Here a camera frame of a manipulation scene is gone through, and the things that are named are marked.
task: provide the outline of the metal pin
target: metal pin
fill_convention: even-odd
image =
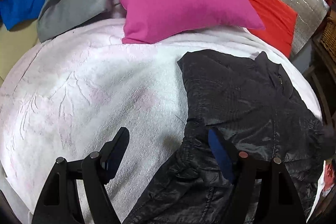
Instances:
[[[276,164],[280,164],[280,163],[281,163],[281,159],[279,159],[279,158],[274,158],[273,161],[274,161]]]
[[[64,158],[63,158],[63,157],[58,157],[58,158],[56,159],[56,163],[57,163],[57,164],[61,164],[63,161],[64,161]]]
[[[245,159],[245,158],[247,158],[249,155],[248,155],[248,153],[246,153],[245,151],[240,151],[240,152],[239,152],[239,156],[240,156],[241,158]]]
[[[99,157],[99,152],[95,151],[90,154],[90,158],[95,159]]]

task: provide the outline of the red pillow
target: red pillow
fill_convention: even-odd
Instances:
[[[249,0],[265,25],[265,30],[249,29],[287,58],[292,50],[297,12],[281,0]]]

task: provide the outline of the beige surface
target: beige surface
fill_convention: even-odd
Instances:
[[[330,17],[333,19],[333,21],[336,21],[336,12],[334,10],[331,10]]]
[[[11,31],[5,25],[0,27],[0,77],[4,80],[23,54],[39,43],[36,20],[22,22]]]

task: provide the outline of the wooden furniture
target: wooden furniture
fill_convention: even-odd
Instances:
[[[336,22],[332,17],[327,18],[327,25],[322,33],[320,43],[336,62]]]
[[[320,43],[321,35],[312,39],[312,64],[303,76],[311,83],[320,102],[324,124],[336,122],[336,63]]]

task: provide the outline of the blue cloth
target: blue cloth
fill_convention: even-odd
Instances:
[[[36,19],[45,0],[0,0],[0,15],[7,30],[16,24]]]
[[[230,183],[233,183],[235,180],[235,175],[232,169],[232,161],[218,140],[216,133],[212,129],[210,129],[208,132],[208,142],[211,152],[218,163],[223,177],[229,180]]]

